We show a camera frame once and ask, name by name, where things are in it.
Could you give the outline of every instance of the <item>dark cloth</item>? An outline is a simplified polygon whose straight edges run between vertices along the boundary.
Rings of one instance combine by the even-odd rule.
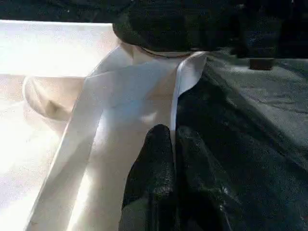
[[[128,176],[120,231],[307,230],[305,166],[277,142],[281,137],[273,138],[229,102],[223,86],[204,74],[180,96],[175,159],[169,131],[154,135],[156,129],[149,132]],[[172,161],[175,186],[167,177],[173,175]],[[154,192],[162,194],[149,196]],[[153,201],[167,206],[154,210]],[[140,226],[130,229],[123,222],[128,220]]]

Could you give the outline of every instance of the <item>black glove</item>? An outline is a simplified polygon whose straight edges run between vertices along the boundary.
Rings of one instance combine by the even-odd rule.
[[[175,171],[170,131],[152,128],[132,166],[124,192],[120,231],[171,231],[175,227]]]

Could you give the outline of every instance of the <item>white surface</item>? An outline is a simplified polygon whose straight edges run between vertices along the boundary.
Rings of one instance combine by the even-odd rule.
[[[111,24],[0,20],[0,74],[85,77],[118,44]]]
[[[57,77],[87,76],[118,40],[110,24],[0,20],[0,31],[0,229],[21,231],[31,217],[67,123],[44,118],[24,102],[25,76],[52,77],[55,82],[49,82],[49,87],[58,89],[63,86],[56,83]],[[52,100],[65,98],[63,92],[70,93],[55,91]]]

